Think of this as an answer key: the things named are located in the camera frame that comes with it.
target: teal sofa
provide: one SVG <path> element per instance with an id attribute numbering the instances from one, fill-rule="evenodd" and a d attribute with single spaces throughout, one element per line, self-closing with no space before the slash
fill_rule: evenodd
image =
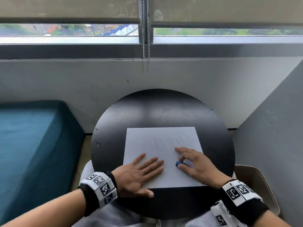
<path id="1" fill-rule="evenodd" d="M 62 101 L 0 104 L 0 225 L 69 192 L 83 141 Z"/>

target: white sheet of paper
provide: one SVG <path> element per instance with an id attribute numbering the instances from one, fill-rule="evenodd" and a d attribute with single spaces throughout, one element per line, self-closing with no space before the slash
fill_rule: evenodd
<path id="1" fill-rule="evenodd" d="M 139 164 L 155 156 L 164 160 L 164 171 L 144 184 L 144 188 L 203 186 L 176 167 L 180 157 L 176 146 L 203 152 L 195 127 L 128 128 L 123 164 L 131 163 L 142 153 L 146 153 L 146 157 Z M 184 162 L 193 167 L 190 160 Z"/>

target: gray wall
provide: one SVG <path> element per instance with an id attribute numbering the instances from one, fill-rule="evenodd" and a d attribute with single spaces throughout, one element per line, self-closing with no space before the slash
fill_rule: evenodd
<path id="1" fill-rule="evenodd" d="M 255 166 L 285 220 L 303 223 L 303 61 L 233 134 L 236 164 Z"/>
<path id="2" fill-rule="evenodd" d="M 0 103 L 63 100 L 86 133 L 116 100 L 150 88 L 172 89 L 206 103 L 238 127 L 302 57 L 0 60 Z"/>

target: brown trash bin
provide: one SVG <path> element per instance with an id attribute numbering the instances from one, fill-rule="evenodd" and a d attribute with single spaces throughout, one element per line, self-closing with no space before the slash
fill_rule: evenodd
<path id="1" fill-rule="evenodd" d="M 235 174 L 239 181 L 244 182 L 263 199 L 263 202 L 268 206 L 270 211 L 277 216 L 280 215 L 281 210 L 275 195 L 257 168 L 246 165 L 235 165 Z"/>

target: window blind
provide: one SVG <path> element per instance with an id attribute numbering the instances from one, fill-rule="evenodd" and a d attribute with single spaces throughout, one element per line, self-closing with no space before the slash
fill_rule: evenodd
<path id="1" fill-rule="evenodd" d="M 3 23 L 139 23 L 138 0 L 0 0 Z"/>
<path id="2" fill-rule="evenodd" d="M 151 0 L 159 23 L 303 24 L 303 0 Z"/>

